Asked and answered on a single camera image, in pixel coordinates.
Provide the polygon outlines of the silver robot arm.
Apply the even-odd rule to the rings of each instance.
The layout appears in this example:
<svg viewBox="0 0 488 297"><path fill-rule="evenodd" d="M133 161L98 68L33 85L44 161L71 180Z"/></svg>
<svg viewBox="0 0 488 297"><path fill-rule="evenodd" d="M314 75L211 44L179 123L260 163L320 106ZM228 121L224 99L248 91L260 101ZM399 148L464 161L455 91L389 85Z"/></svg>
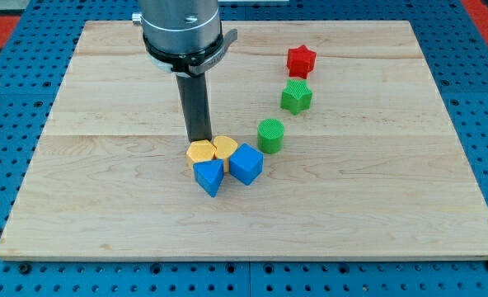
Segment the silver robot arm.
<svg viewBox="0 0 488 297"><path fill-rule="evenodd" d="M138 0L132 14L151 59L162 71L195 78L218 64L237 40L223 32L217 0Z"/></svg>

